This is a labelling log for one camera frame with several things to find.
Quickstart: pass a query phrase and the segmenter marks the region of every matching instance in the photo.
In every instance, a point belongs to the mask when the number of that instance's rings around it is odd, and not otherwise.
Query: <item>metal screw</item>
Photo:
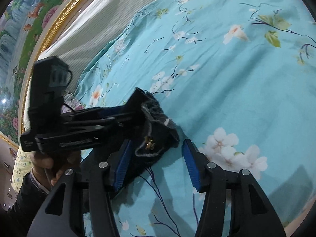
[[[207,167],[209,169],[213,169],[213,168],[216,168],[216,164],[214,162],[209,162],[209,163],[207,163]]]
[[[69,168],[65,171],[65,175],[72,175],[73,172],[74,171],[71,168]]]
[[[108,163],[106,161],[102,161],[99,163],[100,168],[106,168],[108,166]]]
[[[250,174],[250,172],[249,172],[248,169],[242,169],[242,170],[241,170],[241,173],[242,173],[243,175],[249,175],[249,174]]]

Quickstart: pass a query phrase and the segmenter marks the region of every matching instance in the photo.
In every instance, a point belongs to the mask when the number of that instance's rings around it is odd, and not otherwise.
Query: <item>human hand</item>
[[[49,182],[47,179],[45,169],[52,169],[54,167],[54,160],[48,155],[42,154],[40,152],[32,152],[30,158],[34,165],[34,177],[41,185],[50,190],[51,186],[54,186],[57,183],[66,169],[79,166],[81,162],[81,152],[74,151],[70,153],[67,157],[67,161],[65,161],[65,163],[60,168],[57,168],[56,175],[51,179],[51,182]]]

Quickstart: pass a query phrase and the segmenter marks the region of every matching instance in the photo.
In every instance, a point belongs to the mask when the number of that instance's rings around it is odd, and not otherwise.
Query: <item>turquoise bed sheet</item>
[[[156,0],[87,66],[76,97],[112,107],[135,87],[153,93],[181,140],[225,170],[249,169],[286,226],[315,194],[315,40],[301,0]],[[113,209],[122,237],[192,237],[203,200],[178,147]]]

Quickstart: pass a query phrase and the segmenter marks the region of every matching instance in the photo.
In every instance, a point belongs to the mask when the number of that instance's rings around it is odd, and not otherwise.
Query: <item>black garment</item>
[[[26,237],[46,196],[47,194],[37,187],[31,174],[26,174],[13,207],[5,212],[0,206],[1,237]]]

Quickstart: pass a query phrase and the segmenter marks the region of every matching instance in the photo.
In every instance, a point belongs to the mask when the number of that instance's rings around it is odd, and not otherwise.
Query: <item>waterfall painting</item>
[[[18,104],[35,44],[64,0],[12,0],[0,18],[0,131],[18,143]]]

